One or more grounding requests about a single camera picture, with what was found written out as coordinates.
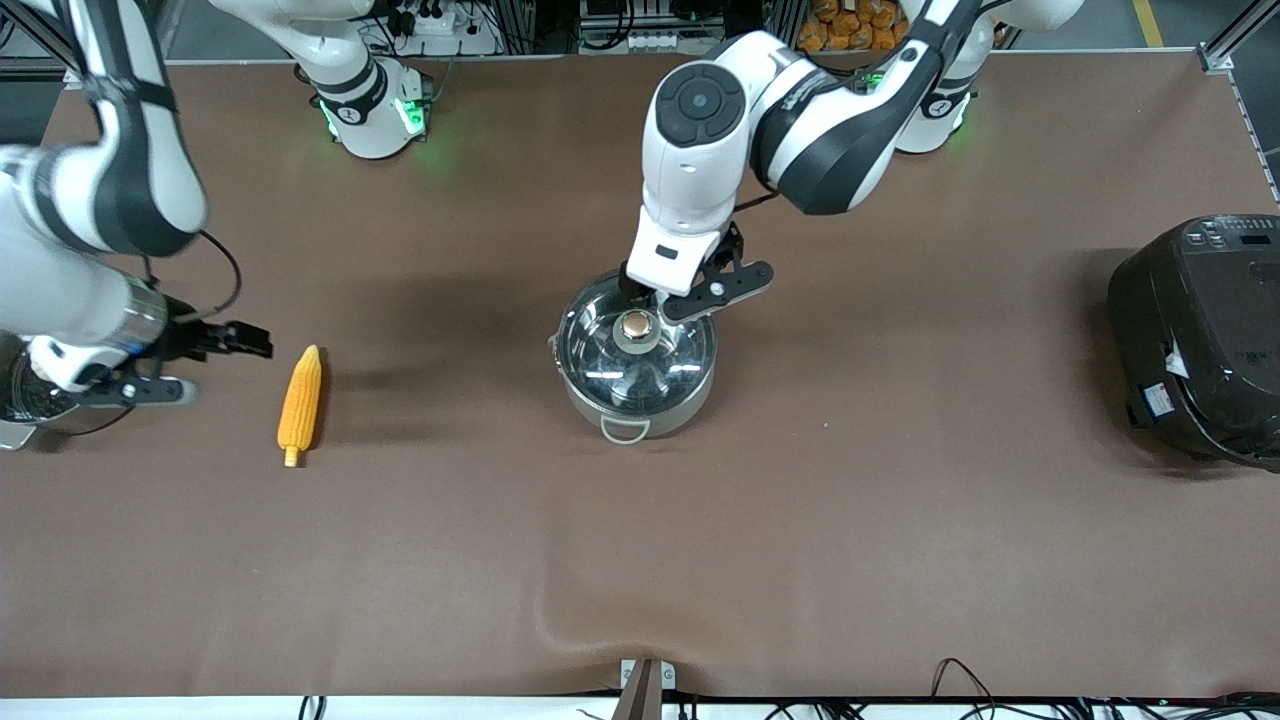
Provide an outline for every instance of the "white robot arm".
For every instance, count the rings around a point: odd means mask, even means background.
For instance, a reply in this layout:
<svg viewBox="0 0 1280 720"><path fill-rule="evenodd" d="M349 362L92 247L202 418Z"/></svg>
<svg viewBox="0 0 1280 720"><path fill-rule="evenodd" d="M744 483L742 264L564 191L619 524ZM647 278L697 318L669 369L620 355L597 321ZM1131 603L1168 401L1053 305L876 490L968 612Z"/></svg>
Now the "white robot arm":
<svg viewBox="0 0 1280 720"><path fill-rule="evenodd" d="M357 158L394 155L426 133L430 79L375 59L352 18L374 0L210 0L274 40L302 67L339 142Z"/></svg>
<svg viewBox="0 0 1280 720"><path fill-rule="evenodd" d="M932 150L955 129L991 49L989 10L1052 29L1083 3L1014 1L1021 15L1004 8L1007 0L915 0L910 32L861 87L763 31L669 73L645 119L644 205L623 290L657 292L677 323L765 290L772 268L741 264L741 236L730 223L742 165L805 214L851 210L895 147Z"/></svg>
<svg viewBox="0 0 1280 720"><path fill-rule="evenodd" d="M175 328L174 316L191 313L189 306L95 259L104 252L173 255L206 217L141 5L24 3L70 28L79 44L83 91L101 138L59 149L0 146L0 331L27 337L32 365L59 387L86 393L102 386L82 398L86 405L118 404L105 380L148 352L157 360L204 359L209 351L270 355L265 332L250 325L191 322ZM234 336L241 327L252 336L252 348L234 337L230 347L214 337ZM161 338L166 350L157 352ZM195 389L170 379L148 387L165 402L189 401Z"/></svg>

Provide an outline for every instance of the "label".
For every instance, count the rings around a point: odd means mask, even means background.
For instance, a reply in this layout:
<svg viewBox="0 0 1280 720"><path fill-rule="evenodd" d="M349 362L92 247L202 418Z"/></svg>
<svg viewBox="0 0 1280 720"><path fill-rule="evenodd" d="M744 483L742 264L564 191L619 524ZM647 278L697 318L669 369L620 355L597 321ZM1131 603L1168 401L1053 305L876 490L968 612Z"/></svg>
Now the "label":
<svg viewBox="0 0 1280 720"><path fill-rule="evenodd" d="M1169 391L1165 389L1165 383L1143 388L1142 396L1147 398L1147 409L1151 410L1152 418L1169 415L1175 410L1174 401L1169 397Z"/></svg>

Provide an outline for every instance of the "brown table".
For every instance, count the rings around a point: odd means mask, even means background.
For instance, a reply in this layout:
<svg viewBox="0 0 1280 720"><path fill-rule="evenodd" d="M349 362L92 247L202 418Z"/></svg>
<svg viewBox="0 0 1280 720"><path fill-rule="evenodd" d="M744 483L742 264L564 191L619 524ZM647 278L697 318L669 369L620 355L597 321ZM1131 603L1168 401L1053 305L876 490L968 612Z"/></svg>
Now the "brown table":
<svg viewBox="0 0 1280 720"><path fill-rule="evenodd" d="M740 218L774 287L718 316L701 415L620 448L545 340L630 249L676 61L460 64L383 163L285 67L174 70L233 315L278 357L0 456L0 693L559 693L637 655L717 694L920 694L947 655L1001 694L1280 685L1280 480L1130 432L1101 309L1179 220L1276 210L1228 79L993 58L960 135L855 214ZM91 132L63 97L50 140ZM204 245L157 272L229 283ZM285 470L308 343L325 427Z"/></svg>

